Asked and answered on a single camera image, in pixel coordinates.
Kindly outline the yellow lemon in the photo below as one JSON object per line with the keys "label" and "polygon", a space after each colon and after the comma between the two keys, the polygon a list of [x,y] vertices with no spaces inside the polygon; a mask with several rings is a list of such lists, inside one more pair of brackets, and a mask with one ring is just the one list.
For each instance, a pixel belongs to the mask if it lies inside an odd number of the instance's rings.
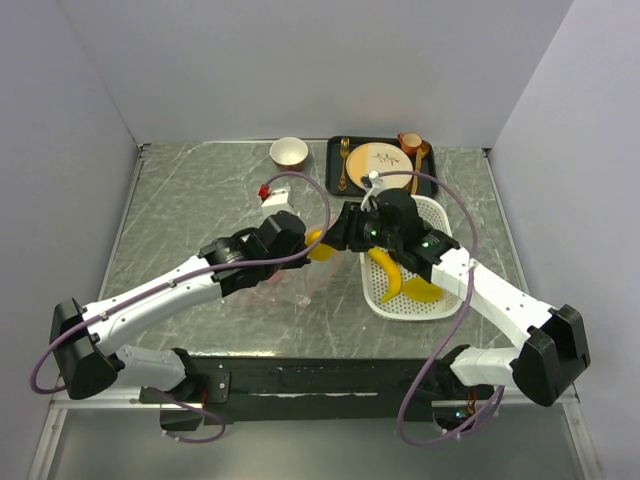
{"label": "yellow lemon", "polygon": [[[305,244],[307,246],[312,245],[322,233],[321,229],[311,230],[306,234]],[[308,254],[308,257],[312,261],[326,262],[330,260],[335,253],[335,250],[325,244],[319,243]]]}

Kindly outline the clear zip top bag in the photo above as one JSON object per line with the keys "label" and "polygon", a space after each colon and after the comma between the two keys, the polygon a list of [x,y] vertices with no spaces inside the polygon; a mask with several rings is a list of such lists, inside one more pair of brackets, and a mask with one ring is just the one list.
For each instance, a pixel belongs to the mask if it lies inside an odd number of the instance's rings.
{"label": "clear zip top bag", "polygon": [[226,301],[229,305],[233,306],[287,302],[299,307],[306,307],[311,303],[313,294],[326,286],[337,273],[340,263],[341,253],[335,250],[333,257],[326,262],[311,260],[311,263],[302,269],[278,271],[286,274],[287,285],[289,287],[289,295],[284,301],[247,303],[239,298],[241,291],[229,296]]}

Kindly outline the pink food piece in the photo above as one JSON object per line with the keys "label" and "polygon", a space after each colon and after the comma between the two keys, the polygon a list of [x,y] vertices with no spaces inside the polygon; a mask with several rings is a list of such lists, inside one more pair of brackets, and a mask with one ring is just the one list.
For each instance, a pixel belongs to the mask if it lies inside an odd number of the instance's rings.
{"label": "pink food piece", "polygon": [[259,282],[255,287],[242,290],[239,298],[244,302],[278,302],[289,295],[286,274],[278,272],[270,279]]}

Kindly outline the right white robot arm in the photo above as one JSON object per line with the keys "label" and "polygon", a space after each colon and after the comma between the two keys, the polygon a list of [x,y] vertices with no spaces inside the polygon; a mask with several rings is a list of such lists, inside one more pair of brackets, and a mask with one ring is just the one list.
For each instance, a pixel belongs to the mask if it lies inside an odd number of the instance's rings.
{"label": "right white robot arm", "polygon": [[460,398],[475,385],[510,386],[549,407],[590,365],[583,318],[575,308],[537,300],[481,265],[422,219],[404,190],[385,190],[364,205],[345,203],[322,242],[339,251],[386,250],[405,270],[469,300],[509,339],[508,348],[450,352],[449,366],[437,375],[439,390],[449,398]]}

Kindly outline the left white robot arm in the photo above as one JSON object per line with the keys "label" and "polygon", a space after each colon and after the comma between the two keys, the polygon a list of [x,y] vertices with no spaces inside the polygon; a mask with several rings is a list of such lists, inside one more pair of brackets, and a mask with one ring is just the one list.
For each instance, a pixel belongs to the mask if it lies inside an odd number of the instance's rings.
{"label": "left white robot arm", "polygon": [[140,381],[176,401],[191,399],[199,378],[188,370],[184,351],[134,348],[129,339],[184,310],[253,288],[282,268],[304,266],[305,247],[303,221],[280,211],[257,228],[212,241],[133,290],[86,306],[75,299],[58,303],[50,342],[67,394],[81,400],[120,382]]}

